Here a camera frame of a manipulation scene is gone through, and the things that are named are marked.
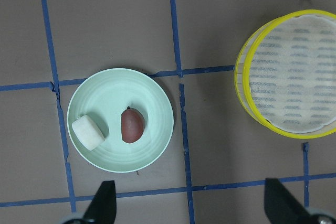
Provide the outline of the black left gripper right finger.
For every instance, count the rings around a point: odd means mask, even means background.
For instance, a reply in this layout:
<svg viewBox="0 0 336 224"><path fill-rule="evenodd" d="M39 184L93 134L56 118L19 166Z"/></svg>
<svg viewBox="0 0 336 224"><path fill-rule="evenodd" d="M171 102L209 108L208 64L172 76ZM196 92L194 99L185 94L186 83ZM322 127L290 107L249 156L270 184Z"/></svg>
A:
<svg viewBox="0 0 336 224"><path fill-rule="evenodd" d="M266 178L264 211L270 223L315 223L302 204L276 178Z"/></svg>

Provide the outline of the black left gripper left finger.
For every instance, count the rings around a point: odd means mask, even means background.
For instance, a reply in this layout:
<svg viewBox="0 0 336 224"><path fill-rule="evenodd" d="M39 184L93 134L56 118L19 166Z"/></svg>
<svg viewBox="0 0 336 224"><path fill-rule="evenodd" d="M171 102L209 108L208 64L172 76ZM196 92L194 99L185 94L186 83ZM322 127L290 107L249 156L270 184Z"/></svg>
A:
<svg viewBox="0 0 336 224"><path fill-rule="evenodd" d="M85 211L84 223L114 223L117 215L117 198L114 180L103 181Z"/></svg>

